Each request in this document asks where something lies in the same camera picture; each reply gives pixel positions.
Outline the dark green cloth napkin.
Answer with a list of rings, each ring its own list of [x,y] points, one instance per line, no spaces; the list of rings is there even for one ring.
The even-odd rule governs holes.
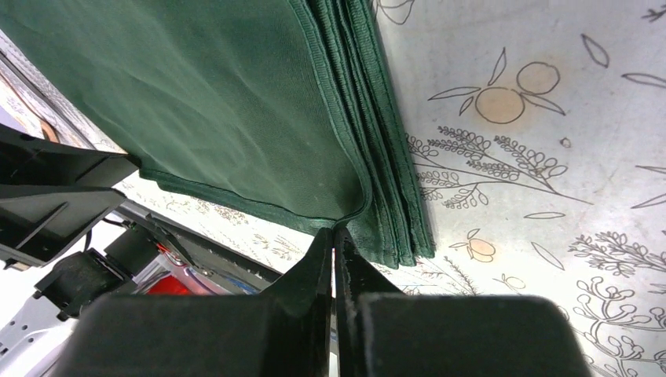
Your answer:
[[[369,2],[4,1],[1,29],[161,189],[434,256]]]

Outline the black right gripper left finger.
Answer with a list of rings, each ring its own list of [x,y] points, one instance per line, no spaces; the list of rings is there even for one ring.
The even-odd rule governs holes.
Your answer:
[[[305,255],[260,295],[271,302],[263,376],[329,375],[333,232],[320,229]]]

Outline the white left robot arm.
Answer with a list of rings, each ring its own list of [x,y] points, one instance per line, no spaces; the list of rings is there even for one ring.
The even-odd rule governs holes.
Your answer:
[[[75,148],[1,128],[1,260],[52,270],[1,331],[1,373],[41,376],[82,310],[131,281],[78,241],[126,200],[115,185],[136,170],[126,155]]]

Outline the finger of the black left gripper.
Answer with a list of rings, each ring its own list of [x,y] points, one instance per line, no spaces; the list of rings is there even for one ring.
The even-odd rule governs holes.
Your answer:
[[[112,187],[139,167],[126,154],[75,148],[1,127],[3,185]]]
[[[2,187],[1,260],[15,269],[48,265],[125,200],[113,188]]]

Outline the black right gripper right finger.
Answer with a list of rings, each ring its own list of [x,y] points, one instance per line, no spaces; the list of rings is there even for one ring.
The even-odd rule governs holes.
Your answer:
[[[334,231],[335,313],[338,335],[338,371],[341,376],[408,376],[416,374],[416,359],[406,344],[380,349],[374,335],[364,330],[362,298],[383,302],[398,316],[412,310],[416,300],[391,284],[362,257],[349,231]]]

